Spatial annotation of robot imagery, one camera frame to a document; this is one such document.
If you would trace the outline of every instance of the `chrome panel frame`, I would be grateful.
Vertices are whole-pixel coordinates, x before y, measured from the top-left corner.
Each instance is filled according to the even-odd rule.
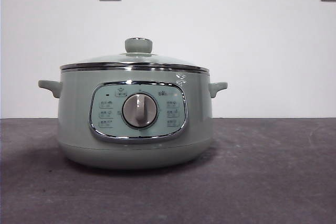
[[[183,105],[184,105],[184,122],[182,126],[177,130],[169,134],[165,135],[158,135],[158,136],[112,136],[105,133],[100,132],[92,123],[91,115],[92,115],[92,107],[93,107],[93,100],[95,98],[95,94],[98,89],[104,86],[117,86],[117,85],[132,85],[132,84],[149,84],[149,85],[162,85],[162,86],[170,86],[177,88],[182,95]],[[185,94],[180,86],[174,83],[168,82],[155,82],[155,81],[117,81],[117,82],[104,82],[99,84],[93,91],[92,98],[91,98],[91,105],[90,105],[90,112],[89,112],[89,126],[91,131],[94,135],[98,136],[100,140],[112,143],[120,143],[120,144],[147,144],[147,143],[158,143],[167,140],[172,140],[179,136],[187,127],[188,125],[188,108],[187,102],[185,98]]]

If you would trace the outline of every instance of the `cooker body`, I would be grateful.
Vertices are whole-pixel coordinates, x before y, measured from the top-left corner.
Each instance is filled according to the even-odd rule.
[[[156,168],[189,161],[211,144],[212,109],[208,73],[127,68],[81,70],[61,73],[58,141],[69,159],[109,169]],[[139,139],[134,137],[131,141],[127,135],[116,139],[100,134],[92,126],[91,108],[95,92],[106,83],[123,83],[126,86],[160,83],[177,87],[184,98],[186,117],[183,127],[173,134]],[[167,113],[166,108],[160,108],[158,104],[158,113]]]

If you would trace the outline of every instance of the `lid knob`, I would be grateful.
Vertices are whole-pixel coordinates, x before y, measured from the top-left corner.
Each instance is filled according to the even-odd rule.
[[[125,40],[126,52],[152,52],[153,42],[145,38],[130,38]]]

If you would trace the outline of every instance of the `metal band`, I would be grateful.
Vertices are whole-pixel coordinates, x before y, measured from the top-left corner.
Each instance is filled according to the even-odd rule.
[[[64,69],[61,73],[76,72],[76,71],[100,71],[100,70],[122,70],[122,71],[167,71],[167,72],[188,72],[206,74],[209,76],[209,72],[192,70],[192,69],[179,69],[179,68],[149,68],[149,67],[95,67],[95,68],[71,68]]]
[[[61,70],[73,70],[73,69],[84,69],[84,71],[89,71],[89,69],[85,68],[148,68],[152,71],[153,68],[159,69],[170,69],[168,71],[172,71],[172,69],[176,69],[178,71],[181,70],[195,70],[200,72],[209,73],[207,68],[201,68],[190,65],[179,65],[179,64],[160,64],[160,63],[152,63],[152,62],[131,62],[131,63],[121,63],[121,62],[89,62],[89,63],[74,63],[67,64],[60,67]]]

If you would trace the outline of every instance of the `control panel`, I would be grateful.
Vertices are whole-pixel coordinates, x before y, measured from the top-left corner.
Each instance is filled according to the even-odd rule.
[[[106,138],[160,139],[183,128],[187,108],[183,91],[175,84],[108,82],[93,93],[89,121]]]

